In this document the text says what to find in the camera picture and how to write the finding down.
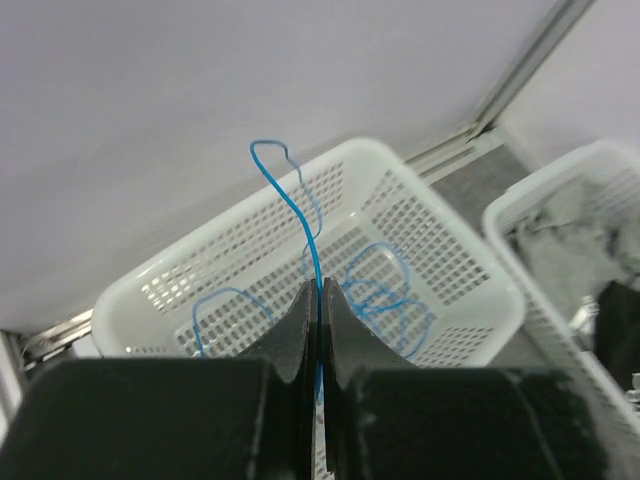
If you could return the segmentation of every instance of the black cloth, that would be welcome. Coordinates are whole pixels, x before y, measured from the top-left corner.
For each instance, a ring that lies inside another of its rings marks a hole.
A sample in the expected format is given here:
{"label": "black cloth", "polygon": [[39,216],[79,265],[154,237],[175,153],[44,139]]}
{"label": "black cloth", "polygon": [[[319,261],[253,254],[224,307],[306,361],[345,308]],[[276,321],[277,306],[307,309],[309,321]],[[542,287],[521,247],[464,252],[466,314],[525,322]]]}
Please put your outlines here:
{"label": "black cloth", "polygon": [[596,357],[624,390],[640,372],[640,293],[611,282],[598,298],[594,350]]}

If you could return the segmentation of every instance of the gray floor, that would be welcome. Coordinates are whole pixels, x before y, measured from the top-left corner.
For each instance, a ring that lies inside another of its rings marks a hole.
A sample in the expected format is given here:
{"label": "gray floor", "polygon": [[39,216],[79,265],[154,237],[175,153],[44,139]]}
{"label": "gray floor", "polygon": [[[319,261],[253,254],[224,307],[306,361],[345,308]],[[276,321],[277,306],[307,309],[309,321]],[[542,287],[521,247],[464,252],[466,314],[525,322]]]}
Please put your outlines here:
{"label": "gray floor", "polygon": [[[447,175],[432,187],[480,234],[482,213],[507,188],[527,176],[527,170],[501,146]],[[544,366],[544,357],[521,329],[494,359],[497,366]]]}

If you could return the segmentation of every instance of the white plastic basket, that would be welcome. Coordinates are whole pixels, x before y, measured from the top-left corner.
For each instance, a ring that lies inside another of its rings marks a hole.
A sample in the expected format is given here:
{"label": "white plastic basket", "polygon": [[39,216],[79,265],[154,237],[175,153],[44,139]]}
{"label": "white plastic basket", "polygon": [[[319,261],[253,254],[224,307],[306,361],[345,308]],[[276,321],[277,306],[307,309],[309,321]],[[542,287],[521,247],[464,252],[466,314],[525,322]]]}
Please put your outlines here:
{"label": "white plastic basket", "polygon": [[596,211],[612,219],[640,212],[640,160],[603,141],[574,150],[512,186],[487,207],[483,228],[487,241],[525,293],[527,332],[551,363],[578,372],[583,383],[592,388],[619,440],[640,457],[638,416],[595,356],[578,348],[568,326],[569,319],[558,313],[505,239],[528,211],[578,177],[605,187],[594,200]]}
{"label": "white plastic basket", "polygon": [[[317,239],[323,275],[342,282],[347,265],[374,242],[389,242],[403,253],[411,269],[410,297],[435,317],[426,342],[410,358],[415,364],[486,365],[522,324],[522,294],[490,250],[385,145],[351,140],[302,171],[324,215]],[[315,232],[315,213],[297,174],[280,184]],[[247,290],[278,318],[303,281],[305,245],[297,217],[267,186],[109,287],[93,312],[95,343],[104,355],[197,355],[192,305],[223,287]],[[403,284],[399,264],[385,250],[372,250],[353,275],[395,291]],[[372,293],[366,288],[363,298]],[[420,308],[405,312],[412,349],[425,319]],[[378,320],[382,339],[395,345],[402,334],[398,311]],[[238,295],[203,304],[198,322],[215,356],[240,352],[270,325],[259,306]],[[321,430],[322,419],[318,425]],[[321,440],[317,478],[326,475],[323,445]]]}

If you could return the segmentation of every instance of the white panel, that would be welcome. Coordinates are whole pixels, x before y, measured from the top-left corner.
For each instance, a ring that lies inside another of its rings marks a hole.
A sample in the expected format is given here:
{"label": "white panel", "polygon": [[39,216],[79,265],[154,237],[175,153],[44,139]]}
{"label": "white panel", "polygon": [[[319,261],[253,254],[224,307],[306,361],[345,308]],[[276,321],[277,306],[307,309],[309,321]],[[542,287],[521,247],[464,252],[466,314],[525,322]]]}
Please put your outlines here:
{"label": "white panel", "polygon": [[608,138],[640,153],[640,2],[600,0],[501,117],[538,166]]}
{"label": "white panel", "polygon": [[415,153],[463,126],[553,3],[5,0],[0,325],[87,308],[262,186],[254,137]]}

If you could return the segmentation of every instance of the white basket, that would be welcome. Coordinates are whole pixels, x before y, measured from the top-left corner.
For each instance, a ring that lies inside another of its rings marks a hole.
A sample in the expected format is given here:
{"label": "white basket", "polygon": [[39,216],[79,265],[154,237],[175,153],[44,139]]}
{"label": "white basket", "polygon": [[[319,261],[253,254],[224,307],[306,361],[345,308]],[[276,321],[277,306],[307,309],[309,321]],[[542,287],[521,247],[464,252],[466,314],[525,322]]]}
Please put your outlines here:
{"label": "white basket", "polygon": [[[249,162],[246,168],[253,168]],[[524,300],[513,280],[475,232],[385,145],[351,140],[302,170],[324,214],[317,239],[324,276],[342,282],[347,265],[374,242],[390,242],[403,253],[411,269],[410,297],[435,316],[412,362],[486,365],[520,327]],[[315,213],[297,174],[280,183],[315,232]],[[278,318],[303,281],[305,245],[297,217],[267,186],[109,287],[93,312],[95,343],[104,355],[197,355],[192,305],[223,287],[247,290]],[[399,264],[384,250],[372,250],[353,276],[395,291],[403,284]],[[364,298],[371,292],[360,293]],[[410,350],[419,344],[425,319],[419,307],[405,312]],[[382,339],[396,345],[398,311],[378,319]],[[259,306],[237,295],[203,304],[198,322],[215,356],[242,351],[270,325]],[[317,477],[323,476],[319,470]]]}
{"label": "white basket", "polygon": [[595,356],[578,348],[568,327],[569,320],[549,302],[505,240],[505,235],[528,211],[578,177],[605,187],[594,200],[596,211],[612,219],[640,212],[640,160],[609,142],[597,142],[568,153],[512,186],[487,207],[483,228],[487,241],[525,293],[527,332],[554,365],[579,372],[581,380],[593,388],[617,437],[634,455],[640,456],[637,415]]}

